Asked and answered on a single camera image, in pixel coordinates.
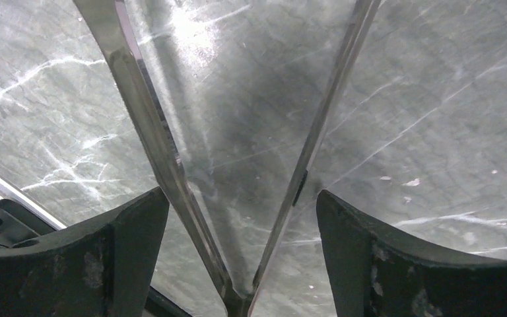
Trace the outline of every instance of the gray marble surface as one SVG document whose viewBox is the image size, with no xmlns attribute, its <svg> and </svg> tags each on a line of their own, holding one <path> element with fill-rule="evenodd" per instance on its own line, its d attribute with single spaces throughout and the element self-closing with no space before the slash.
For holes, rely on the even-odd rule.
<svg viewBox="0 0 507 317">
<path fill-rule="evenodd" d="M 128 1 L 191 185 L 249 287 L 354 1 Z M 335 316 L 314 202 L 328 188 L 429 241 L 507 258 L 507 1 L 386 0 L 255 316 Z M 0 174 L 67 224 L 155 184 L 67 0 L 0 0 Z M 224 316 L 171 213 L 153 285 Z"/>
</svg>

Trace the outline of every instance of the marble countertop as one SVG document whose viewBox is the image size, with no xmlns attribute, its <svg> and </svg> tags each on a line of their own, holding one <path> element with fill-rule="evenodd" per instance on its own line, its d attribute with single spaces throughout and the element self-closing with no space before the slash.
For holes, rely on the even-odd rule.
<svg viewBox="0 0 507 317">
<path fill-rule="evenodd" d="M 354 1 L 127 1 L 191 186 L 248 288 Z M 74 4 L 0 0 L 0 175 L 72 225 L 155 186 Z M 507 1 L 382 1 L 254 316 L 336 316 L 323 188 L 429 241 L 507 259 Z M 152 282 L 224 316 L 171 212 Z"/>
</svg>

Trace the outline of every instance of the black mechanical part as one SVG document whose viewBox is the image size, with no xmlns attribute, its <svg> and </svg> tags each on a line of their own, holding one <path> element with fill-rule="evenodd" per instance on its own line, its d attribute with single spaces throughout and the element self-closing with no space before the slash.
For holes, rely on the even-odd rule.
<svg viewBox="0 0 507 317">
<path fill-rule="evenodd" d="M 339 317 L 507 317 L 507 261 L 421 240 L 327 191 L 317 214 Z"/>
<path fill-rule="evenodd" d="M 0 317 L 142 316 L 168 207 L 156 188 L 52 232 L 0 201 Z"/>
</svg>

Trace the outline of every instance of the metallic v-shaped object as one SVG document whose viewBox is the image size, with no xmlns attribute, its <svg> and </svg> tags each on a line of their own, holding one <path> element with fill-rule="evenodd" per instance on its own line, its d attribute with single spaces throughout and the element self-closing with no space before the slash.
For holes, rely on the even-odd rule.
<svg viewBox="0 0 507 317">
<path fill-rule="evenodd" d="M 114 76 L 152 165 L 156 180 L 174 206 L 197 248 L 228 315 L 231 317 L 250 316 L 259 290 L 262 288 L 267 268 L 271 265 L 275 250 L 283 237 L 290 212 L 296 204 L 308 171 L 325 136 L 327 117 L 339 101 L 338 92 L 342 92 L 345 88 L 380 0 L 357 0 L 355 4 L 324 99 L 310 128 L 253 279 L 251 294 L 238 294 L 232 286 L 232 280 L 222 256 L 187 184 L 176 144 L 131 29 L 125 3 L 123 0 L 74 0 L 74 3 L 106 58 L 106 63 Z"/>
</svg>

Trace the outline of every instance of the metal tongs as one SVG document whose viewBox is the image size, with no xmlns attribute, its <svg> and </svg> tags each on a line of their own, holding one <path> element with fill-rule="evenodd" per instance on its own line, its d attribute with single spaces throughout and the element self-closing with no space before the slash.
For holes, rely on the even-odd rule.
<svg viewBox="0 0 507 317">
<path fill-rule="evenodd" d="M 356 0 L 347 32 L 326 87 L 325 97 L 306 138 L 277 220 L 253 278 L 253 291 L 249 294 L 240 294 L 233 287 L 213 235 L 187 183 L 174 138 L 133 34 L 124 0 L 73 0 L 106 58 L 106 63 L 114 76 L 119 93 L 152 165 L 156 181 L 182 220 L 229 317 L 246 317 L 252 314 L 267 268 L 273 261 L 291 211 L 296 205 L 308 171 L 326 134 L 327 117 L 339 102 L 340 92 L 345 89 L 347 78 L 353 69 L 380 1 Z"/>
</svg>

